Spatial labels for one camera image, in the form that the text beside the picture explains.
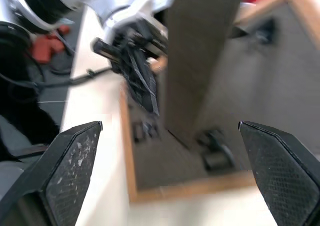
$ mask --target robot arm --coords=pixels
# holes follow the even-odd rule
[[[70,11],[90,6],[104,28],[92,49],[111,60],[112,70],[125,77],[133,99],[158,114],[156,82],[148,59],[167,54],[167,28],[154,13],[173,0],[0,0],[0,48],[27,49],[30,33],[55,30]]]

